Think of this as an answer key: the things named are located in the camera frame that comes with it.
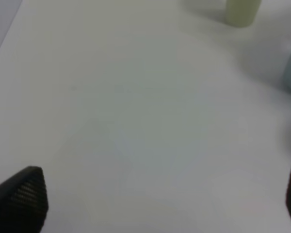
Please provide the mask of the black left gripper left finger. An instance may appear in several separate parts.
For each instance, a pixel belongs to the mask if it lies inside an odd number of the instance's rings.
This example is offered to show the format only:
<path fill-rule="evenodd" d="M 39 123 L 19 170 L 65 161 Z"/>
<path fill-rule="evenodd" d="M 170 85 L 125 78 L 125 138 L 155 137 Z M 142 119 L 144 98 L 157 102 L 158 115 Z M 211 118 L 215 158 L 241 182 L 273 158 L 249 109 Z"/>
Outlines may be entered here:
<path fill-rule="evenodd" d="M 42 168 L 28 166 L 0 184 L 0 233 L 39 233 L 48 210 Z"/>

